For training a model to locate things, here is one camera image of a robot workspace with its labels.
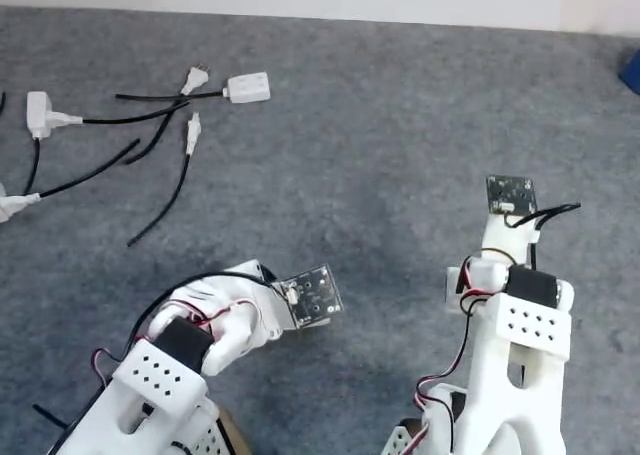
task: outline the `black wire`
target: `black wire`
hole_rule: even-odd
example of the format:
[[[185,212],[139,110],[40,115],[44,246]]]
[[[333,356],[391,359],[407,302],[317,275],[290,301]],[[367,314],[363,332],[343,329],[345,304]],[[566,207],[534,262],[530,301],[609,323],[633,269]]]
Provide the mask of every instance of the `black wire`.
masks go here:
[[[99,118],[83,118],[82,123],[85,125],[123,125],[126,123],[136,123],[136,122],[144,122],[145,120],[151,120],[152,118],[158,118],[162,115],[166,115],[167,113],[175,112],[181,108],[189,105],[188,101],[183,101],[178,105],[172,105],[163,110],[158,110],[157,112],[147,113],[146,115],[140,115],[139,117],[131,117],[131,118],[116,118],[113,120],[102,120]]]
[[[67,428],[65,428],[64,432],[62,432],[60,437],[58,437],[58,440],[56,440],[56,442],[53,444],[51,449],[47,452],[47,455],[56,455],[60,451],[60,449],[62,448],[64,443],[69,439],[69,437],[71,436],[73,431],[76,429],[78,424],[82,421],[82,419],[89,412],[89,410],[91,410],[91,407],[96,402],[96,400],[98,400],[100,395],[102,395],[103,391],[104,391],[104,387],[100,385],[100,388],[98,388],[96,393],[94,393],[93,396],[86,403],[86,405],[82,407],[80,414],[75,418],[75,420],[73,420],[73,422],[71,422],[67,426]]]
[[[63,430],[66,430],[69,427],[68,423],[63,422],[58,417],[56,417],[53,413],[51,413],[49,410],[47,410],[46,408],[43,408],[37,403],[34,403],[33,405],[31,405],[31,408],[33,408],[36,412],[38,412],[38,414],[46,418],[49,422],[53,423],[56,427],[60,427]]]
[[[36,179],[36,173],[38,173],[38,164],[40,163],[40,139],[33,139],[33,164],[31,165],[31,173],[27,179],[27,185],[22,191],[22,195],[29,195],[33,188],[33,182]]]
[[[536,255],[536,244],[532,243],[529,246],[529,261],[531,262],[531,270],[538,269],[538,256]]]
[[[525,217],[522,217],[520,220],[515,222],[514,224],[509,223],[507,217],[508,213],[504,214],[504,224],[509,228],[518,228],[525,223],[529,223],[531,220],[535,220],[536,218],[540,218],[544,215],[551,215],[551,218],[559,215],[561,213],[570,212],[571,210],[575,210],[576,208],[580,208],[580,203],[564,203],[562,205],[558,205],[557,207],[545,208],[543,210],[538,210],[537,212],[531,213]]]
[[[191,155],[185,155],[184,162],[182,164],[182,172],[180,173],[180,180],[178,181],[178,185],[176,185],[176,188],[173,191],[173,194],[171,195],[171,199],[164,206],[164,208],[160,210],[160,213],[156,216],[156,218],[151,220],[151,222],[149,222],[149,224],[146,227],[144,227],[140,231],[140,233],[138,233],[138,235],[136,235],[131,240],[129,240],[129,242],[127,242],[127,247],[131,248],[136,243],[138,243],[142,239],[142,237],[144,237],[147,233],[149,233],[153,229],[153,227],[155,227],[158,223],[160,223],[160,221],[165,217],[165,215],[169,213],[169,210],[171,210],[171,207],[173,207],[173,204],[176,203],[176,200],[180,195],[180,191],[182,190],[182,186],[184,185],[184,180],[187,177],[187,171],[189,170],[190,161],[191,161]]]
[[[180,450],[182,450],[185,455],[193,455],[193,453],[191,452],[191,450],[189,450],[189,447],[187,447],[184,443],[182,442],[178,442],[177,440],[174,440],[173,442],[171,442],[171,446],[172,447],[176,447],[179,448]]]
[[[171,107],[175,108],[179,105],[180,105],[180,101],[176,100],[175,102],[173,102],[173,105]],[[160,141],[160,138],[162,138],[162,135],[164,134],[167,127],[169,126],[169,122],[171,121],[175,113],[176,113],[175,111],[167,113],[162,119],[162,123],[158,127],[156,134],[153,136],[149,144],[146,147],[144,147],[142,150],[140,150],[138,153],[136,153],[135,155],[127,158],[123,163],[125,165],[131,165],[132,163],[135,163],[138,160],[142,160],[149,153],[151,153],[151,150],[153,150],[156,147],[156,145]]]
[[[536,223],[536,230],[541,230],[542,227],[552,218],[557,217],[558,215],[562,215],[563,213],[572,212],[573,210],[577,210],[580,208],[582,204],[580,202],[576,203],[565,203],[564,205],[560,205],[557,210],[552,213],[547,214],[542,220]]]
[[[133,148],[136,145],[138,145],[139,143],[140,143],[140,139],[139,138],[135,139],[133,142],[131,142],[129,145],[127,145],[115,157],[113,157],[111,160],[109,160],[105,164],[100,165],[98,168],[96,168],[92,172],[90,172],[90,173],[88,173],[86,175],[83,175],[80,178],[76,178],[75,180],[72,180],[72,181],[67,182],[67,183],[65,183],[63,185],[60,185],[59,187],[52,188],[51,190],[47,190],[46,192],[41,192],[40,193],[40,198],[46,198],[46,197],[50,197],[51,195],[55,195],[56,193],[64,192],[65,190],[73,188],[76,185],[80,185],[81,183],[86,182],[87,180],[90,180],[90,179],[92,179],[93,177],[95,177],[97,175],[100,175],[102,172],[104,172],[108,168],[110,168],[113,165],[115,165],[116,163],[118,163],[118,160],[120,160],[127,153],[129,153],[131,150],[133,150]]]
[[[220,90],[215,92],[196,93],[193,95],[168,95],[153,97],[147,95],[127,95],[125,93],[116,93],[116,98],[119,100],[133,100],[136,102],[173,102],[173,101],[185,101],[185,100],[199,100],[202,98],[216,98],[222,97]]]
[[[447,405],[444,401],[440,400],[439,398],[430,397],[429,395],[422,393],[420,385],[422,383],[424,383],[425,381],[429,380],[429,379],[433,379],[433,381],[435,381],[437,379],[448,377],[453,372],[455,372],[455,370],[458,368],[458,365],[460,365],[460,361],[462,360],[462,355],[464,354],[464,351],[467,348],[467,342],[469,340],[469,328],[470,328],[470,325],[471,325],[471,317],[473,317],[473,307],[477,303],[480,303],[480,302],[486,302],[486,300],[476,299],[473,302],[471,302],[471,305],[469,305],[469,310],[468,311],[464,311],[463,310],[463,312],[467,315],[467,320],[466,320],[465,326],[464,326],[464,336],[462,337],[462,344],[460,346],[460,350],[458,351],[458,355],[456,356],[455,360],[451,364],[451,367],[448,370],[446,370],[443,373],[441,373],[440,375],[427,375],[426,377],[422,377],[422,378],[420,378],[420,380],[418,380],[418,383],[416,384],[416,392],[418,393],[419,396],[421,396],[425,400],[430,400],[432,402],[440,403],[441,405],[443,405],[447,409],[447,412],[449,413],[449,422],[450,422],[450,429],[451,429],[451,438],[450,438],[450,441],[451,441],[450,442],[451,443],[450,452],[451,453],[453,453],[453,447],[454,447],[454,443],[453,443],[453,440],[454,440],[454,438],[453,438],[454,437],[453,426],[455,424],[455,421],[453,419],[453,412],[449,408],[449,405]]]

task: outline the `blue object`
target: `blue object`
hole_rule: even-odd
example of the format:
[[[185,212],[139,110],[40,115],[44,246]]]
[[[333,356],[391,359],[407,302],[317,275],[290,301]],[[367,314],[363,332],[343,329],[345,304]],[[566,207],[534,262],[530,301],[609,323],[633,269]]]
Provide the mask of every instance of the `blue object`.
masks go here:
[[[633,56],[628,65],[620,72],[620,80],[640,95],[640,51]]]

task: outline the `white plug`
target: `white plug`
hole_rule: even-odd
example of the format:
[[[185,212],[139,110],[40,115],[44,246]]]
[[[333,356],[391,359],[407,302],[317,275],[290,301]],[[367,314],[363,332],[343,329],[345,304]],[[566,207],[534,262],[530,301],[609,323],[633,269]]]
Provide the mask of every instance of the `white plug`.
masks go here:
[[[200,114],[195,112],[191,117],[191,120],[189,120],[189,131],[187,132],[187,155],[193,155],[193,151],[196,149],[196,143],[198,143],[200,132],[202,132]]]
[[[34,139],[47,138],[53,128],[65,125],[82,125],[82,117],[53,112],[46,92],[27,94],[27,127]]]
[[[15,213],[39,201],[40,195],[37,193],[26,196],[7,197],[7,192],[0,183],[0,223],[8,221]]]
[[[196,88],[201,87],[209,81],[209,69],[204,65],[191,67],[187,75],[187,81],[180,90],[182,95],[190,95]]]
[[[222,95],[231,103],[262,102],[271,98],[266,72],[250,73],[230,78]]]

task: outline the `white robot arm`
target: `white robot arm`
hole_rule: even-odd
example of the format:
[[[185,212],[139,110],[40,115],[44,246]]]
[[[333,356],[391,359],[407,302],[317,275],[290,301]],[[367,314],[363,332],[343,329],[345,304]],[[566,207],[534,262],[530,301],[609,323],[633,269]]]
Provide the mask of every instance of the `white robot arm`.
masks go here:
[[[482,248],[447,269],[447,310],[467,313],[464,342],[448,370],[421,379],[414,399],[421,420],[397,426],[383,455],[566,454],[560,413],[574,292],[536,271],[528,254],[549,218],[579,204],[538,211],[526,178],[490,176],[487,192]],[[457,367],[471,315],[477,322],[468,388],[440,383],[425,393]],[[509,380],[510,364],[523,367],[521,386]]]
[[[206,397],[203,376],[285,330],[328,323],[343,310],[328,266],[277,281],[256,260],[182,284],[156,302],[147,333],[49,455],[248,455]]]

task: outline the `circuit board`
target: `circuit board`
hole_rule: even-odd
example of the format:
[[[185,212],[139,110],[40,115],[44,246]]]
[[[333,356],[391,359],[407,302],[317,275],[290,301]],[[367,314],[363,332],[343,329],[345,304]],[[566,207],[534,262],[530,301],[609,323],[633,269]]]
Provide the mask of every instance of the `circuit board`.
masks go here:
[[[538,210],[533,180],[526,177],[489,175],[487,177],[489,213],[524,217]]]
[[[284,280],[282,285],[298,328],[321,322],[344,310],[328,265]]]

